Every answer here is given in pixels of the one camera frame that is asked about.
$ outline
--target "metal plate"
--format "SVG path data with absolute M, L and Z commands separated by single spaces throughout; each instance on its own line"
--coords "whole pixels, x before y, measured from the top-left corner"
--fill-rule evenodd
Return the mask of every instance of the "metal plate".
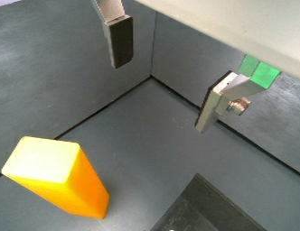
M 156 35 L 153 75 L 201 106 L 213 83 L 239 72 L 244 54 L 161 14 Z M 282 74 L 249 99 L 244 115 L 223 122 L 300 172 L 300 80 Z
M 300 231 L 300 175 L 155 81 L 72 130 L 110 193 L 105 220 L 69 215 L 0 178 L 0 231 L 149 231 L 199 172 L 267 230 Z
M 265 231 L 200 174 L 152 229 L 171 230 Z
M 0 7 L 0 168 L 24 135 L 56 138 L 151 75 L 156 12 L 135 17 L 135 60 L 114 70 L 92 1 Z

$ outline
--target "orange rectangular block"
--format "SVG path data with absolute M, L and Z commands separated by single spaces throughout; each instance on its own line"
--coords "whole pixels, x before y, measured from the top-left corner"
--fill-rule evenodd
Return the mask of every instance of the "orange rectangular block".
M 70 214 L 105 218 L 109 194 L 78 143 L 24 137 L 2 173 Z

